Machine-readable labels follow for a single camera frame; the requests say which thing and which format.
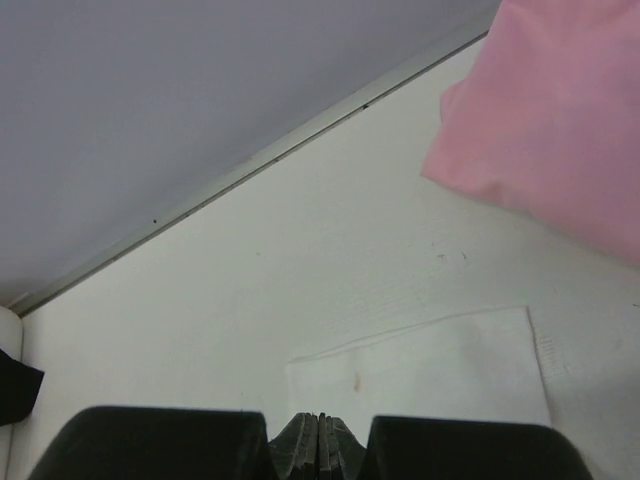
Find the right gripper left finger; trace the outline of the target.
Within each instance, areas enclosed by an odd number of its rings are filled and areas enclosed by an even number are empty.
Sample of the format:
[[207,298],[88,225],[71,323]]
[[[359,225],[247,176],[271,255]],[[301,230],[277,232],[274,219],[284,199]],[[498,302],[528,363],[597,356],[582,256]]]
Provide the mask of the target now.
[[69,420],[32,479],[314,479],[317,424],[296,415],[268,439],[249,411],[97,406]]

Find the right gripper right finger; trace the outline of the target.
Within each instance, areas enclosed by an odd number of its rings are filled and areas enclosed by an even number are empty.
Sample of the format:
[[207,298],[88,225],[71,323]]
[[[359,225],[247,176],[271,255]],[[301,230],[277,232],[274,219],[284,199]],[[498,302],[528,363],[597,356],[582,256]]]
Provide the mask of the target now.
[[378,416],[361,445],[344,421],[318,423],[320,479],[590,479],[577,449],[539,425]]

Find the white t shirt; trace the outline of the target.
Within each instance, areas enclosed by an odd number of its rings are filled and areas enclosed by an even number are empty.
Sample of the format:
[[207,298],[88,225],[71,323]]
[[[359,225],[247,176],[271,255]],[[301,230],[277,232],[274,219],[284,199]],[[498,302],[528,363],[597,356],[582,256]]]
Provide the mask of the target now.
[[380,415],[551,423],[525,307],[354,340],[291,361],[286,376],[291,412],[339,417],[360,441]]

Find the black t shirt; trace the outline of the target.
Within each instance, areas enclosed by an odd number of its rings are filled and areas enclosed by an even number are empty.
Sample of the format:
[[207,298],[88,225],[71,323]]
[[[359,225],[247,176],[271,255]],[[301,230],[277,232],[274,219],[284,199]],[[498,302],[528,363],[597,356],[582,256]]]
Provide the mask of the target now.
[[0,424],[25,420],[33,411],[45,373],[1,351]]

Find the white plastic bin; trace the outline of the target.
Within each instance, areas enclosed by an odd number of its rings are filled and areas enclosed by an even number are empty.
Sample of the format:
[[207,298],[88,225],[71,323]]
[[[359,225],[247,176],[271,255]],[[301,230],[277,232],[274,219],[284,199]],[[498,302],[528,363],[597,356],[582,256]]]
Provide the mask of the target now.
[[[16,360],[22,356],[23,324],[22,320],[7,308],[1,308],[0,344],[1,350]],[[1,427],[0,475],[6,478],[11,452],[13,426]]]

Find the pink folded t shirt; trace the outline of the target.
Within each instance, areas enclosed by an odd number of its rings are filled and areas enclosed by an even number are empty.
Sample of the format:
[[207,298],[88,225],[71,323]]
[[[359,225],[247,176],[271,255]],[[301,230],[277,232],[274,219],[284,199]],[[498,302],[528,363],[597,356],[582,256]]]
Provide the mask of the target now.
[[639,5],[504,1],[423,175],[639,261]]

